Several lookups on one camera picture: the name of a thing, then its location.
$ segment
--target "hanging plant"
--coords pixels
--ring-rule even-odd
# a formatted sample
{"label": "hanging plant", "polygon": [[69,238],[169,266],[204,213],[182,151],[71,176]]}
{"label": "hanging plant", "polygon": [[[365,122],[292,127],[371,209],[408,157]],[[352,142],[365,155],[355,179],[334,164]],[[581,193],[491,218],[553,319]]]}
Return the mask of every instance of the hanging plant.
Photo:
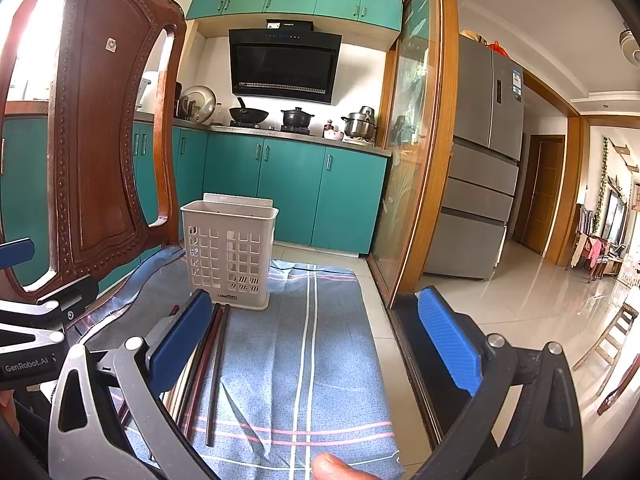
{"label": "hanging plant", "polygon": [[602,214],[602,203],[604,195],[607,192],[607,159],[609,157],[609,137],[602,138],[602,174],[600,175],[600,195],[598,197],[598,206],[596,208],[596,222],[594,231],[598,231],[600,227],[600,215]]}

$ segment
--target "sliding glass door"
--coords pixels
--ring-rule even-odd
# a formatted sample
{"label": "sliding glass door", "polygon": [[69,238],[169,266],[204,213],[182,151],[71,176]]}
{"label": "sliding glass door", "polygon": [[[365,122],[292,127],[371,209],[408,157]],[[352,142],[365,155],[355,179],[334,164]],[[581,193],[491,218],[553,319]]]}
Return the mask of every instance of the sliding glass door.
{"label": "sliding glass door", "polygon": [[439,0],[406,0],[402,11],[384,145],[393,155],[372,247],[384,296],[393,293],[404,266],[425,179],[440,57],[439,4]]}

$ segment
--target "kitchen countertop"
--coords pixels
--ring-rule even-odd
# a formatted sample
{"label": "kitchen countertop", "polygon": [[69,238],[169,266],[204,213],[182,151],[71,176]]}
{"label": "kitchen countertop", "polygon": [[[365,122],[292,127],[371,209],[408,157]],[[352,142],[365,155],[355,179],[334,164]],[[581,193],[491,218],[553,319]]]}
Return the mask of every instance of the kitchen countertop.
{"label": "kitchen countertop", "polygon": [[[7,101],[6,108],[4,110],[5,117],[7,116],[42,116],[47,115],[49,102],[47,101]],[[154,115],[147,112],[135,112],[133,116],[134,121],[141,123],[153,123]],[[206,126],[204,124],[191,123],[182,119],[174,118],[174,126],[179,128],[189,128],[191,130],[201,130],[203,132],[210,133],[226,133],[226,134],[239,134],[249,135],[257,137],[273,137],[276,139],[298,140],[299,142],[311,142],[312,144],[323,144],[325,146],[332,146],[334,148],[341,148],[344,150],[353,150],[355,152],[370,153],[371,155],[379,156],[391,156],[390,150],[384,150],[378,148],[372,144],[354,144],[352,142],[343,142],[342,140],[325,139],[324,137],[315,137],[302,134],[290,134],[288,132],[280,132],[277,130],[263,130],[256,128],[252,130],[250,128],[236,128],[234,126]]]}
{"label": "kitchen countertop", "polygon": [[278,130],[262,130],[260,128],[235,128],[233,126],[210,126],[210,131],[221,132],[226,134],[252,135],[257,137],[275,137],[277,139],[299,140],[300,142],[311,142],[312,144],[324,144],[325,146],[333,146],[334,148],[342,148],[344,150],[354,150],[356,152],[370,153],[379,156],[391,156],[390,150],[377,148],[372,144],[354,144],[353,142],[343,142],[342,140],[325,139],[324,137],[315,137],[312,135],[290,134],[289,132],[280,132]]}

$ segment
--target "white plastic basket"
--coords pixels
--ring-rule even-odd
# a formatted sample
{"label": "white plastic basket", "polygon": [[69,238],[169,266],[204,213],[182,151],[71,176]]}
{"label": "white plastic basket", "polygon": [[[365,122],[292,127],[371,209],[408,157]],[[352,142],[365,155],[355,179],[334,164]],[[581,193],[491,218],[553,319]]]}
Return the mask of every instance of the white plastic basket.
{"label": "white plastic basket", "polygon": [[180,208],[191,288],[212,301],[264,310],[278,210],[270,200],[207,193]]}

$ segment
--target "ceiling light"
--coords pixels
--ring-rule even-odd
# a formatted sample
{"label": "ceiling light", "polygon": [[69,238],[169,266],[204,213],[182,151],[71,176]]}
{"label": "ceiling light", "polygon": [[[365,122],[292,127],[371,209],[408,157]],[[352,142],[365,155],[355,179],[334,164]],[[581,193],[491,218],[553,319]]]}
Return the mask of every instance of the ceiling light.
{"label": "ceiling light", "polygon": [[620,34],[620,48],[625,59],[636,68],[640,68],[640,46],[629,29]]}

